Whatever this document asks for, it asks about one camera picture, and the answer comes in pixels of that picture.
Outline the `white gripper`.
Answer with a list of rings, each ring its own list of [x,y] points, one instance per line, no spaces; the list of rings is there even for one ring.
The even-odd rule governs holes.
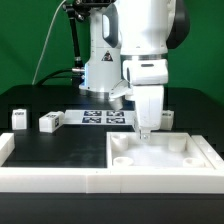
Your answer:
[[[132,89],[140,139],[149,140],[161,125],[167,60],[125,60],[122,71]]]

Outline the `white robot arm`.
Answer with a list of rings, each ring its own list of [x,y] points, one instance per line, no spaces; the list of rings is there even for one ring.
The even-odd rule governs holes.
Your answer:
[[[107,96],[111,107],[135,103],[134,129],[142,139],[161,126],[168,51],[190,30],[184,0],[90,0],[91,56],[80,90]]]

